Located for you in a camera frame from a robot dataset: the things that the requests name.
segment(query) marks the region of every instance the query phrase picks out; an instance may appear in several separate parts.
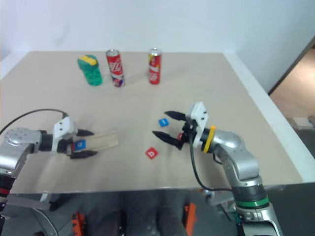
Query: beige tabletop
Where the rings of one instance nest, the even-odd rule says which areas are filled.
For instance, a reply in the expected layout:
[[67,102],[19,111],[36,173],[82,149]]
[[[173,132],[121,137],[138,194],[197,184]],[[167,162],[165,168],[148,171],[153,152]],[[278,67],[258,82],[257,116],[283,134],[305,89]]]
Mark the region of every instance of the beige tabletop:
[[[104,81],[89,86],[77,58],[93,54]],[[14,193],[92,192],[198,187],[189,149],[178,151],[152,134],[160,130],[177,136],[182,122],[168,119],[164,111],[186,113],[191,104],[204,102],[208,126],[241,135],[258,159],[265,184],[302,181],[281,143],[224,55],[216,53],[164,53],[159,85],[147,80],[147,53],[122,53],[126,86],[116,88],[109,77],[104,52],[31,52],[1,82],[2,126],[16,116],[39,108],[56,108],[70,114],[83,129],[95,133],[117,131],[119,145],[81,160],[58,154],[30,155],[16,180]],[[12,127],[48,129],[60,114],[42,112]],[[154,147],[150,160],[145,151]],[[211,187],[228,186],[220,165],[195,150],[202,181]]]

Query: red soda can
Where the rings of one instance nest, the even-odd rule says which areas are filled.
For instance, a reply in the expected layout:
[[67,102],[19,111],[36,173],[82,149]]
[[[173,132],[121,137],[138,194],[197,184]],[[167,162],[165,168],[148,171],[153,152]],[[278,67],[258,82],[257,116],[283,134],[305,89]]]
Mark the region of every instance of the red soda can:
[[114,86],[123,87],[125,85],[125,78],[119,51],[117,49],[110,49],[106,52],[106,57]]
[[162,51],[157,48],[149,50],[149,82],[153,85],[159,84],[161,78]]

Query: cable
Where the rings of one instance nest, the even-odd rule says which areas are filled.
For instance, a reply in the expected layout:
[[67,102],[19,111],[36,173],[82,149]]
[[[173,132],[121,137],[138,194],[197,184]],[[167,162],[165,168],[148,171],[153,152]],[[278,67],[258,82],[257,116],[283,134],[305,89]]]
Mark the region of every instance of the cable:
[[61,111],[61,110],[57,110],[57,109],[50,109],[50,108],[45,108],[45,109],[37,109],[37,110],[33,110],[33,111],[30,111],[30,112],[26,112],[22,115],[20,115],[19,117],[16,117],[15,119],[13,119],[12,121],[10,121],[8,124],[5,125],[5,127],[2,128],[2,130],[0,130],[0,135],[11,125],[13,124],[14,122],[16,122],[18,119],[22,118],[22,117],[25,117],[31,113],[35,113],[35,112],[42,112],[42,111],[53,111],[53,112],[60,112],[63,114],[63,118],[65,118],[66,116],[68,116],[68,114],[64,111]]
[[38,209],[33,208],[33,210],[36,211],[36,212],[38,212],[39,214],[41,214],[41,215],[48,221],[48,223],[50,224],[51,228],[53,228],[53,230],[54,230],[54,232],[55,232],[55,235],[56,235],[56,236],[59,236],[58,231],[56,230],[56,227],[53,225],[53,223],[50,221],[50,219],[47,217],[47,215],[45,215],[44,212],[41,212],[41,211],[38,210]]
[[232,191],[232,189],[229,189],[229,188],[208,188],[201,182],[201,180],[198,176],[198,173],[197,173],[195,158],[193,155],[192,134],[189,134],[189,147],[190,147],[190,157],[191,157],[191,164],[192,164],[193,173],[195,174],[197,182],[200,184],[200,186],[203,189],[206,189],[208,191]]
[[212,156],[213,156],[213,160],[214,160],[215,162],[217,162],[218,164],[222,165],[221,162],[217,161],[216,155],[215,155],[214,153],[212,153]]

